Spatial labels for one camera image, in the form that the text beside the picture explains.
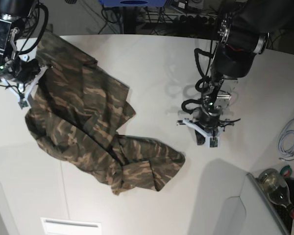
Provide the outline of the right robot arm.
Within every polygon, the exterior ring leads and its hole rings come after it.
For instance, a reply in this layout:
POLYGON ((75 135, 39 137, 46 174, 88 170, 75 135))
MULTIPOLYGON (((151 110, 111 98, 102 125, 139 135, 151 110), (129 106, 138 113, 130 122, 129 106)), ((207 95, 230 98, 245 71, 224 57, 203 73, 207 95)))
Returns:
POLYGON ((37 0, 0 0, 0 79, 29 83, 41 71, 37 59, 23 61, 20 56, 32 52, 40 42, 49 19, 48 8, 37 0), (17 49, 16 42, 25 31, 26 21, 34 11, 44 12, 44 22, 35 43, 17 49))

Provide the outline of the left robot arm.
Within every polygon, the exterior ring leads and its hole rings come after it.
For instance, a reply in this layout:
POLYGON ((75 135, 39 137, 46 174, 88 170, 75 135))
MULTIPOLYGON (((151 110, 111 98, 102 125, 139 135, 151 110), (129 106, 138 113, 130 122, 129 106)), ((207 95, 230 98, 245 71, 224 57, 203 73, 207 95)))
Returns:
POLYGON ((241 8, 221 12, 216 47, 210 52, 194 49, 201 76, 195 90, 200 98, 185 100, 181 105, 192 119, 178 121, 194 130, 197 145, 220 145, 221 132, 236 123, 221 119, 235 85, 249 73, 255 56, 265 51, 270 33, 293 17, 294 0, 248 0, 241 8))

